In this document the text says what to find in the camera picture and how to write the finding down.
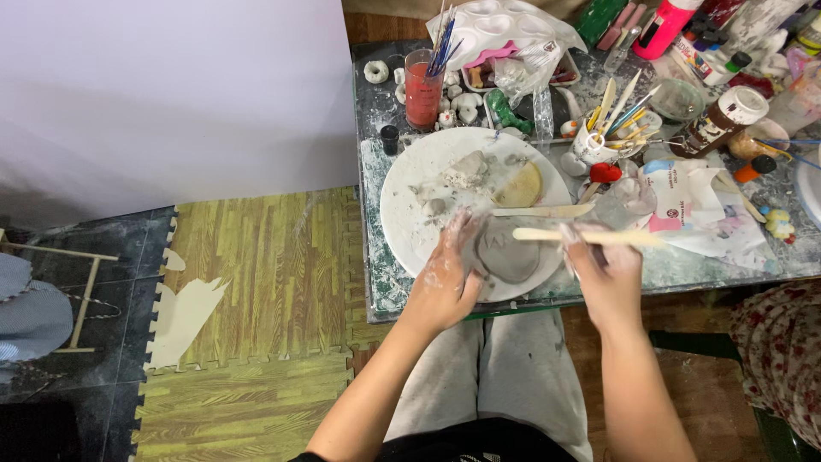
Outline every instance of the wooden frame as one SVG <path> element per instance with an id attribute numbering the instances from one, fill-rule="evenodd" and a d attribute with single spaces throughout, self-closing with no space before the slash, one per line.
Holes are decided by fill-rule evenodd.
<path id="1" fill-rule="evenodd" d="M 77 313 L 77 321 L 74 322 L 74 329 L 71 332 L 71 341 L 68 344 L 68 348 L 60 348 L 55 349 L 53 353 L 92 353 L 97 349 L 94 347 L 90 348 L 80 348 L 77 346 L 78 342 L 80 341 L 80 332 L 83 329 L 83 321 L 85 321 L 85 311 L 89 307 L 89 298 L 91 297 L 91 289 L 94 287 L 94 280 L 97 279 L 97 270 L 99 270 L 100 262 L 102 260 L 105 261 L 118 261 L 120 258 L 117 256 L 109 256 L 109 255 L 99 255 L 96 253 L 86 253 L 86 252 L 74 252 L 72 250 L 62 250 L 58 248 L 50 248 L 50 247 L 36 247 L 36 246 L 27 246 L 25 244 L 15 244 L 10 243 L 8 241 L 4 242 L 3 238 L 5 238 L 5 230 L 0 228 L 0 247 L 10 247 L 10 248 L 20 248 L 20 249 L 27 249 L 27 250 L 36 250 L 42 252 L 52 252 L 52 253 L 61 253 L 62 255 L 69 255 L 69 256 L 78 256 L 84 258 L 91 258 L 91 271 L 89 272 L 89 279 L 85 283 L 85 292 L 83 293 L 83 301 L 80 303 L 80 312 Z"/>

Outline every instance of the gray sweatpants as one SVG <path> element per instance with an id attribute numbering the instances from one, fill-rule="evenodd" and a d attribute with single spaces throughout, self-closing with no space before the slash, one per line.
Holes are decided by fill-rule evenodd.
<path id="1" fill-rule="evenodd" d="M 463 321 L 440 334 L 410 373 L 385 441 L 488 417 L 536 427 L 576 460 L 593 460 L 559 310 Z"/>

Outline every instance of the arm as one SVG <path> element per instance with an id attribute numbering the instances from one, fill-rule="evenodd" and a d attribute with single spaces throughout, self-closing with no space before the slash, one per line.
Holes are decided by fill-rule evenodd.
<path id="1" fill-rule="evenodd" d="M 472 271 L 465 279 L 460 253 L 478 226 L 463 210 L 445 227 L 396 325 L 325 416 L 306 452 L 330 462 L 376 457 L 414 365 L 440 332 L 476 304 L 482 277 Z"/>
<path id="2" fill-rule="evenodd" d="M 588 246 L 568 226 L 562 234 L 602 336 L 604 419 L 614 459 L 695 461 L 641 323 L 641 254 L 632 247 Z"/>

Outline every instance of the red heart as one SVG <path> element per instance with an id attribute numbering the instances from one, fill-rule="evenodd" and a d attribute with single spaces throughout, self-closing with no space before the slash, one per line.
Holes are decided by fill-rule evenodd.
<path id="1" fill-rule="evenodd" d="M 621 178 L 621 169 L 618 168 L 618 165 L 599 162 L 590 167 L 591 182 L 614 182 L 619 178 Z"/>

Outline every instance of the table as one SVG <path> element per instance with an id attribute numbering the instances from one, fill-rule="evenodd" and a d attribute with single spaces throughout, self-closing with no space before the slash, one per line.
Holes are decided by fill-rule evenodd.
<path id="1" fill-rule="evenodd" d="M 405 121 L 404 106 L 399 104 L 393 95 L 396 89 L 393 79 L 379 85 L 370 84 L 364 79 L 363 67 L 368 61 L 383 60 L 392 71 L 403 65 L 403 58 L 409 52 L 430 46 L 429 40 L 405 40 L 351 47 L 354 61 L 356 135 L 359 144 L 365 300 L 369 323 L 395 321 L 405 306 L 413 284 L 413 279 L 399 265 L 385 242 L 379 218 L 382 183 L 394 159 L 383 153 L 379 129 L 384 125 L 395 125 L 404 139 L 413 138 L 419 133 L 410 128 Z M 604 86 L 610 77 L 601 68 L 606 54 L 598 50 L 587 54 L 572 49 L 571 56 L 576 61 L 582 78 L 568 88 L 576 95 L 583 111 L 592 109 L 601 100 Z M 621 90 L 638 68 L 643 70 L 643 76 L 636 86 L 636 97 L 633 100 L 644 95 L 649 89 L 656 75 L 653 66 L 631 55 L 613 76 L 618 89 Z M 478 125 L 484 117 L 484 111 L 480 110 L 474 125 Z M 816 132 L 819 128 L 811 127 L 810 131 Z M 550 148 L 543 147 L 541 150 L 557 165 L 557 157 L 565 152 L 566 147 L 553 146 L 549 153 L 547 149 Z M 814 147 L 801 149 L 809 153 Z M 743 162 L 727 155 L 722 158 L 731 171 L 743 165 Z M 651 248 L 644 250 L 643 293 L 715 289 L 821 275 L 821 231 L 804 212 L 797 195 L 793 194 L 792 177 L 798 162 L 788 164 L 784 159 L 779 159 L 778 163 L 775 172 L 762 175 L 741 186 L 742 191 L 757 206 L 767 205 L 787 210 L 792 217 L 791 222 L 796 227 L 797 240 L 793 245 L 772 238 L 765 232 L 777 261 L 772 273 L 727 265 L 678 247 L 661 250 Z M 499 316 L 581 302 L 578 283 L 566 271 L 558 270 L 549 280 L 521 298 L 508 302 L 477 304 L 469 317 Z"/>

